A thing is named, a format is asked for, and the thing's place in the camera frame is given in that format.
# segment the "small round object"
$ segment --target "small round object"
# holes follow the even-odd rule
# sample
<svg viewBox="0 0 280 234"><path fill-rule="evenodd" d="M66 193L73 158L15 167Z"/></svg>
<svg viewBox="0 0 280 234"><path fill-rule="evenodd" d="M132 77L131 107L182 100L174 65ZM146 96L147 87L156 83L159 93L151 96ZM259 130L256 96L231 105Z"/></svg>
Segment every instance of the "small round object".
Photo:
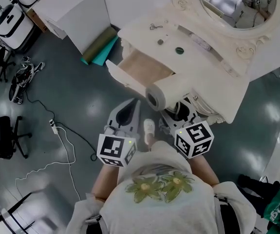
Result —
<svg viewBox="0 0 280 234"><path fill-rule="evenodd" d="M175 48L175 52L176 52L177 54L181 55L181 54L184 53L184 49L181 48L181 47L176 47L176 48Z"/></svg>

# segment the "white shoe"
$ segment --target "white shoe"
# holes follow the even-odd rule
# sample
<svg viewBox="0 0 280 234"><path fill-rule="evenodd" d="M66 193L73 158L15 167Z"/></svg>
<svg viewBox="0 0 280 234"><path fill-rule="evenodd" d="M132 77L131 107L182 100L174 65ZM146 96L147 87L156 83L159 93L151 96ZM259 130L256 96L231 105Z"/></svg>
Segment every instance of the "white shoe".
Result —
<svg viewBox="0 0 280 234"><path fill-rule="evenodd" d="M155 136L155 123L152 119L144 120L144 142L145 144L148 143L148 134L152 134Z"/></svg>

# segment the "mirror frame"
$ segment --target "mirror frame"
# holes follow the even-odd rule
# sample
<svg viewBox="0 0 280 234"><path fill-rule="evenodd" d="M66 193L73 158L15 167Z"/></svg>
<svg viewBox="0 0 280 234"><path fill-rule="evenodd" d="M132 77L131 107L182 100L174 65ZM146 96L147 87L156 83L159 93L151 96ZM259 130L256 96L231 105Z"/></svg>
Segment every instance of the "mirror frame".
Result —
<svg viewBox="0 0 280 234"><path fill-rule="evenodd" d="M216 19L212 18L212 16L205 10L201 0L189 0L188 3L192 5L191 10L194 10L206 25L214 31L218 31L225 36L236 39L251 39L262 36L269 37L269 33L280 24L280 0L276 0L275 12L264 24L250 29L233 28L226 22L222 22L218 16Z"/></svg>

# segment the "green flower print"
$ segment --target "green flower print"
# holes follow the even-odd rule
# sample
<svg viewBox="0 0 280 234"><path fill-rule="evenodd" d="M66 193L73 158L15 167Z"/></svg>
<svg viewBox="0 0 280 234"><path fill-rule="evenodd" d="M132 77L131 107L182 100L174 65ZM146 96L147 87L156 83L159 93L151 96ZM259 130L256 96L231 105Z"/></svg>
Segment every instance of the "green flower print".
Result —
<svg viewBox="0 0 280 234"><path fill-rule="evenodd" d="M186 193L190 193L193 190L190 185L193 179L178 171L175 171L173 175L162 176L162 179L167 182L166 186L162 189L162 192L166 192L165 201L167 203L173 201L180 194L181 190Z"/></svg>
<svg viewBox="0 0 280 234"><path fill-rule="evenodd" d="M163 182L158 182L158 177L146 177L146 178L134 178L134 184L126 187L127 193L135 193L135 203L140 203L147 196L152 199L161 201L162 198L159 194L159 190L163 187Z"/></svg>

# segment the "gray floor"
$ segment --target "gray floor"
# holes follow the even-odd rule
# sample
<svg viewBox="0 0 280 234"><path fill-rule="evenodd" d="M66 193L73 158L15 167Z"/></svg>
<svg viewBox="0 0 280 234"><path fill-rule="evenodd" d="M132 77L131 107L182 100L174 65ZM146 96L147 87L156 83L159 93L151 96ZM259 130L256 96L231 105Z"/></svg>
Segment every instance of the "gray floor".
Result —
<svg viewBox="0 0 280 234"><path fill-rule="evenodd" d="M83 64L81 54L68 38L60 40L50 33L42 34L27 55L33 63L46 62L46 67L36 74L28 89L29 99L40 99L55 112L55 121L81 133L95 148L110 111L119 103L138 97L137 93L115 81L105 66ZM114 63L121 60L119 42L109 58ZM14 68L8 71L9 80L13 73ZM20 140L29 154L28 159L16 152L11 160L0 160L0 205L7 209L16 203L15 197L20 199L16 178L25 177L29 171L43 168L50 162L66 162L65 150L49 125L53 115L39 103L29 103L26 97L22 105L11 103L9 86L10 81L0 82L0 116L8 115L14 122L22 115L24 120L20 122L19 132L32 132L33 137ZM150 117L158 125L159 113L141 100L141 119ZM271 157L280 130L280 79L268 74L250 83L235 121L230 125L215 124L211 129L215 140L205 156L220 180L236 181L240 173L258 178ZM84 198L101 162L91 162L93 152L88 144L70 131L67 133L76 150L77 161L72 165L74 182ZM37 191L20 210L22 223L36 220L34 229L39 233L63 233L78 201L68 166L55 164L45 171L32 173L27 179L18 181L18 188L22 195ZM48 223L55 226L51 228L53 232L44 231L44 226L50 226Z"/></svg>

